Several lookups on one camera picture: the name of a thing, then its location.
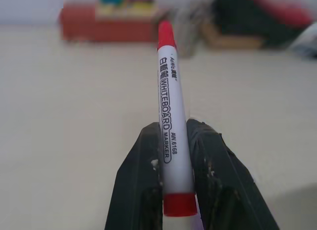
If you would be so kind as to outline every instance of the whiteboard marker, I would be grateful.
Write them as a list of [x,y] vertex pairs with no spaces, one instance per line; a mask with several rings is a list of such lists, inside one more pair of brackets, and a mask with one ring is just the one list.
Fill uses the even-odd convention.
[[172,25],[158,29],[159,126],[162,142],[164,215],[197,214],[193,169]]

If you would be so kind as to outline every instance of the black clamp jaw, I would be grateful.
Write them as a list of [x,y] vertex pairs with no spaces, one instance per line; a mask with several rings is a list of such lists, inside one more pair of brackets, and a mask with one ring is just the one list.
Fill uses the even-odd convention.
[[[195,190],[205,230],[278,230],[248,169],[205,123],[187,122]],[[119,168],[105,230],[161,230],[159,125],[142,129]]]

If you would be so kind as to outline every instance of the red marker cap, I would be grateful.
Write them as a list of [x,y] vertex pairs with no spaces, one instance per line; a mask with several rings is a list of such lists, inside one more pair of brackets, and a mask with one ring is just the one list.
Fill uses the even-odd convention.
[[168,217],[189,217],[197,214],[194,193],[166,194],[163,206],[164,215]]
[[169,21],[162,21],[158,26],[158,50],[162,46],[173,46],[176,48],[173,27]]

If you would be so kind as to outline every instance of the white wall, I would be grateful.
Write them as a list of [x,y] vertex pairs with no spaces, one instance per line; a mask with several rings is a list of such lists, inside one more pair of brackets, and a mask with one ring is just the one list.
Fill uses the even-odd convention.
[[[65,0],[0,0],[0,24],[54,23]],[[157,0],[160,5],[175,6],[188,0]]]

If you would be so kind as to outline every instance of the red box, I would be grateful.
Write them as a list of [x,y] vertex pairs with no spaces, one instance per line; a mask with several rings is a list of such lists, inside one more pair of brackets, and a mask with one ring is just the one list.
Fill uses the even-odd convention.
[[98,18],[94,4],[67,3],[59,17],[65,40],[95,42],[155,42],[151,18]]

